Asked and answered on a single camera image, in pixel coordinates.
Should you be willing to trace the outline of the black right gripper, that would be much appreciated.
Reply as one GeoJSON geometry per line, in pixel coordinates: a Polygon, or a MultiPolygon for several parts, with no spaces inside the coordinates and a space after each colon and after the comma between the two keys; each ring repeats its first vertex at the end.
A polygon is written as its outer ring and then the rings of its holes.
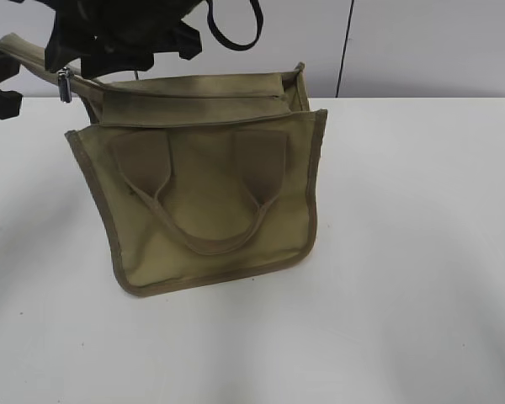
{"type": "Polygon", "coordinates": [[[81,60],[86,79],[146,72],[153,67],[156,53],[177,53],[191,60],[202,51],[199,31],[180,23],[193,10],[192,1],[57,0],[52,8],[90,34],[54,29],[44,54],[48,72],[58,72],[76,59],[81,60]]]}

